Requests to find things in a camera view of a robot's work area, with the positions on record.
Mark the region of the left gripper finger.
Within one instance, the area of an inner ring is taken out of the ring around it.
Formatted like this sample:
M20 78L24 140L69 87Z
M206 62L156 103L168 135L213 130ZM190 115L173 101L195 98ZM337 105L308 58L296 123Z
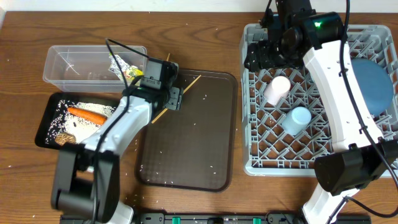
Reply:
M182 104L183 88L172 87L170 89L170 98L166 104L169 110L179 110Z
M176 63L170 62L167 65L167 88L171 89L178 76L179 66Z

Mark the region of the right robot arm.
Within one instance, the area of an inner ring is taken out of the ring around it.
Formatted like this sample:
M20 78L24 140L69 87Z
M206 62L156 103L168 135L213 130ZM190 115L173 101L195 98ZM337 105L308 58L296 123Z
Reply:
M333 223L347 201L384 174L395 177L397 140L385 124L397 113L372 113L358 63L381 70L369 92L395 108L395 58L377 54L387 38L348 38L335 12L273 14L248 24L240 42L244 171L248 175L311 176L318 184L300 223Z

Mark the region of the small blue cup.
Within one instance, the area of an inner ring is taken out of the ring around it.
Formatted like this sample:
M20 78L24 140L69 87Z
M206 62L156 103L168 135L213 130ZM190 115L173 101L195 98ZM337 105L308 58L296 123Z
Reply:
M308 126L311 119L311 112L305 107L298 106L286 114L281 126L287 134L295 136Z

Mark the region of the small pink cup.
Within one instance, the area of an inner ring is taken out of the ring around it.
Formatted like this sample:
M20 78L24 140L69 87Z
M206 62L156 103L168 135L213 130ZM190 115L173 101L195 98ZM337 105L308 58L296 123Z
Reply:
M271 105L276 105L281 98L287 97L291 87L290 80L284 76L277 76L272 79L264 90L264 97Z

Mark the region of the yellow snack wrapper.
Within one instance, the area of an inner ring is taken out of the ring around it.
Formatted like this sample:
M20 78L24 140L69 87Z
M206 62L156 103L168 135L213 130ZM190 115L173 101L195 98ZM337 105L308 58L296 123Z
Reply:
M136 77L143 76L143 71L139 70L136 66L130 65L125 62L119 55L109 55L111 65L108 70L117 75L117 77L123 81L124 78L128 83L131 83Z

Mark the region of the dark blue plate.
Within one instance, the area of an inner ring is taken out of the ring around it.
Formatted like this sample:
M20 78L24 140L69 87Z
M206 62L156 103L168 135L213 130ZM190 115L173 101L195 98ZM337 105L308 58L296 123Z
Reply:
M394 90L389 75L372 60L356 58L351 63L369 113L380 115L392 104Z

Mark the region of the brown walnut-like food piece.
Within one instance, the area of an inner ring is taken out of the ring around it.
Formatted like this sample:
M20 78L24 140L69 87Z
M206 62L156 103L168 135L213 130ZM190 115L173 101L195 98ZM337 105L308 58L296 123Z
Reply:
M76 138L74 135L68 133L60 133L56 136L55 142L60 146L64 145L65 143L75 144Z

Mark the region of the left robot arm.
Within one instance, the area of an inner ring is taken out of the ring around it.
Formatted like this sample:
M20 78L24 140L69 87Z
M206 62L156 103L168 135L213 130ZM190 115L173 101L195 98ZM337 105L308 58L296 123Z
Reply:
M150 59L143 76L123 91L119 106L99 130L59 150L51 206L84 223L131 223L132 207L120 197L120 158L136 134L162 110L179 110L177 63Z

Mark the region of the orange carrot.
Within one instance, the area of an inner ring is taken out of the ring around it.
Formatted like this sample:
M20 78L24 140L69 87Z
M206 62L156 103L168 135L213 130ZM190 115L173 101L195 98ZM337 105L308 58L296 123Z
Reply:
M79 108L67 108L67 111L72 115L83 118L97 125L103 125L107 120L106 116L88 110L83 110Z

